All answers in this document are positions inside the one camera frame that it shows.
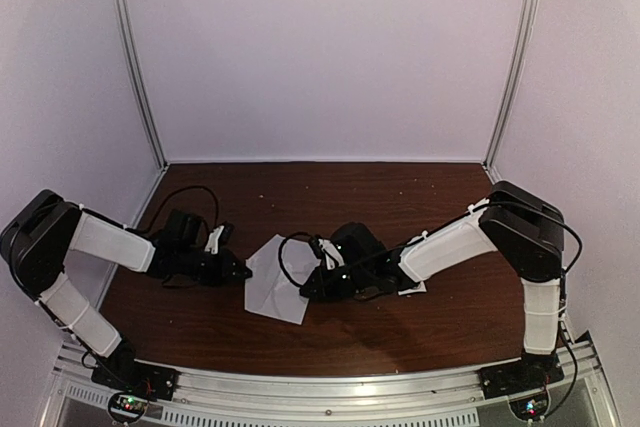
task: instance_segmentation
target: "white panel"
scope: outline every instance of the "white panel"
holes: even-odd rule
[[[640,385],[639,79],[639,0],[540,0],[497,163],[584,239],[569,313],[594,335],[623,425],[637,425]]]
[[[170,160],[478,160],[521,0],[129,4]]]
[[[0,225],[42,188],[128,222],[152,184],[113,10],[112,0],[0,0]],[[106,270],[88,260],[69,276],[95,300]],[[60,335],[3,261],[0,312],[0,423],[31,426]]]

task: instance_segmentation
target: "aluminum corner post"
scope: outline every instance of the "aluminum corner post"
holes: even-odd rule
[[[138,59],[138,53],[133,40],[133,30],[131,28],[127,0],[114,1],[120,37],[124,48],[125,61],[127,64],[127,70],[129,71],[129,79],[131,80],[136,104],[142,119],[142,126],[144,127],[147,135],[147,140],[151,145],[156,166],[158,170],[161,170],[166,167],[167,159],[165,158],[162,150],[162,144],[160,143],[160,137],[158,135],[156,124],[153,120],[153,114],[151,113],[151,108],[149,106],[149,98],[147,97],[147,91],[142,79],[142,70],[140,68],[140,61]]]
[[[483,162],[488,173],[493,173],[495,171],[494,164],[496,156],[498,155],[498,150],[500,148],[502,138],[504,137],[507,122],[509,120],[509,114],[511,113],[513,101],[520,82],[525,53],[527,46],[529,45],[531,30],[533,28],[537,10],[538,0],[522,0],[520,24],[516,35],[513,57],[511,58],[511,67],[509,68],[509,74],[502,94],[500,110],[498,112],[498,118],[496,119],[496,124],[489,143],[489,149],[487,150],[487,154]]]

